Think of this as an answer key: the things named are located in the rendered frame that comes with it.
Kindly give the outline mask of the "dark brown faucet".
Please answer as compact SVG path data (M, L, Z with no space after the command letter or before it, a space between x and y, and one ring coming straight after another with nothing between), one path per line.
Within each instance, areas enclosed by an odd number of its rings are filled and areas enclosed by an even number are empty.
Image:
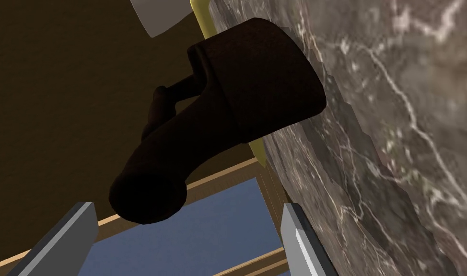
M136 147L109 191L123 219L152 224L186 202L186 179L201 164L320 114L327 100L313 67L274 23L252 18L191 46L204 90Z

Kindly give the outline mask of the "dark brown faucet lever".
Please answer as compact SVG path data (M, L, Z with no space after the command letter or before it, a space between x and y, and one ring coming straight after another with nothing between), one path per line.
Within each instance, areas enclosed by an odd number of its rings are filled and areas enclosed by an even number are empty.
M153 93L148 122L142 132L141 140L144 141L150 133L176 115L175 106L179 101L198 96L203 90L204 85L193 75L169 87L158 86Z

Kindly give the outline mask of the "pale grey flat block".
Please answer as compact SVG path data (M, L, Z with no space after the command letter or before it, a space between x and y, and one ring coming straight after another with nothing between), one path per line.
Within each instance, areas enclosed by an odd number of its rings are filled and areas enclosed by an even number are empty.
M154 38L192 13L190 0L130 0L147 34Z

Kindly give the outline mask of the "wooden framed window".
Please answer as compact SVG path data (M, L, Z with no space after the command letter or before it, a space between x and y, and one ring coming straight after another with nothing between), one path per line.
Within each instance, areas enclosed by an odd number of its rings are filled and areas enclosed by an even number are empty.
M101 220L76 276L289 276L280 234L288 199L270 165L250 159L190 191L164 222Z

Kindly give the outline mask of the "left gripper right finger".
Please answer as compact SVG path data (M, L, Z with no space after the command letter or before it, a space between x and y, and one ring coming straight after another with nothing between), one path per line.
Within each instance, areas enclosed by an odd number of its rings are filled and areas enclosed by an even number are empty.
M299 204L284 204L280 231L291 276L339 276Z

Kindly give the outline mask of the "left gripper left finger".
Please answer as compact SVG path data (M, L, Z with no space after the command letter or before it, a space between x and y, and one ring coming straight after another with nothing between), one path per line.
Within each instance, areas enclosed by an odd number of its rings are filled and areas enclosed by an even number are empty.
M78 202L7 276L78 276L98 232L94 203Z

